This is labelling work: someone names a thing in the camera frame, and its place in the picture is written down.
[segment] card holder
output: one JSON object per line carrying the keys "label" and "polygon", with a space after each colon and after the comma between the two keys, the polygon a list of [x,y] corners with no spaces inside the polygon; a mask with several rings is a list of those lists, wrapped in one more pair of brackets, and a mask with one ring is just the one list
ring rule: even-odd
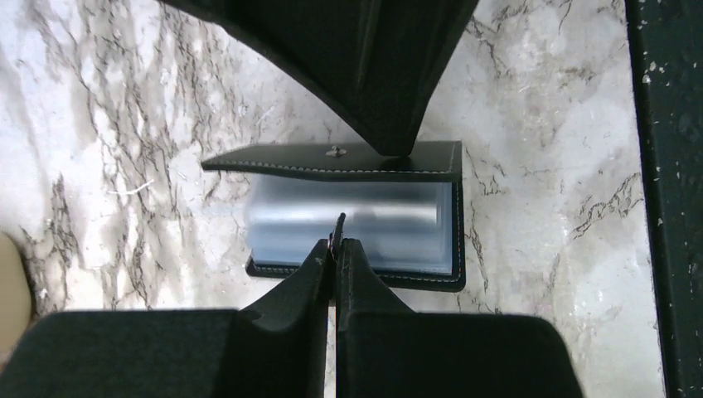
{"label": "card holder", "polygon": [[461,142],[418,142],[408,157],[366,143],[257,144],[202,163],[258,174],[245,207],[252,276],[292,274],[339,214],[389,286],[459,291],[466,283]]}

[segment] marble surface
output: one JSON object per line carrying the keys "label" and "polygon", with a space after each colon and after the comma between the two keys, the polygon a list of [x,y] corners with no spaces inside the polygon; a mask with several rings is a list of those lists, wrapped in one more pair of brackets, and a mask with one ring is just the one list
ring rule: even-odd
{"label": "marble surface", "polygon": [[[590,397],[664,395],[625,23],[623,0],[481,1],[420,130],[465,147],[468,284],[398,291],[419,311],[550,320]],[[0,228],[40,314],[253,302],[275,282],[242,268],[249,176],[198,162],[360,140],[153,0],[8,0],[0,30]]]}

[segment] marble tabletop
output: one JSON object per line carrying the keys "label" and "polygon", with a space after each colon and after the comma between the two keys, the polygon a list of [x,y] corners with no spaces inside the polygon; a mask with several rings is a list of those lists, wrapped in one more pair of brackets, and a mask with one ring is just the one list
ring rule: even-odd
{"label": "marble tabletop", "polygon": [[[0,228],[39,314],[253,302],[276,282],[242,266],[250,176],[199,161],[360,140],[153,0],[7,0],[0,30]],[[480,2],[419,136],[465,148],[467,286],[397,290],[418,311],[548,319],[589,397],[664,396],[628,52],[623,0]]]}

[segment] beige object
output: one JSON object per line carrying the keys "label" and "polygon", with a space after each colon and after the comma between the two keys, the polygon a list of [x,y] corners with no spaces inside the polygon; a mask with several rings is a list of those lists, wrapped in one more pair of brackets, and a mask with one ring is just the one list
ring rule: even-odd
{"label": "beige object", "polygon": [[27,329],[31,315],[32,297],[19,252],[0,233],[0,362]]}

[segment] wallet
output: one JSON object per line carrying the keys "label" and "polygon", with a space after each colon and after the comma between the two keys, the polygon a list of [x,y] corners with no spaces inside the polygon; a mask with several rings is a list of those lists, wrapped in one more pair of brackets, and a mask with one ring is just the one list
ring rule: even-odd
{"label": "wallet", "polygon": [[251,276],[292,274],[345,213],[344,237],[389,286],[466,284],[461,142],[418,142],[402,158],[367,143],[256,144],[202,167],[257,174],[245,206]]}

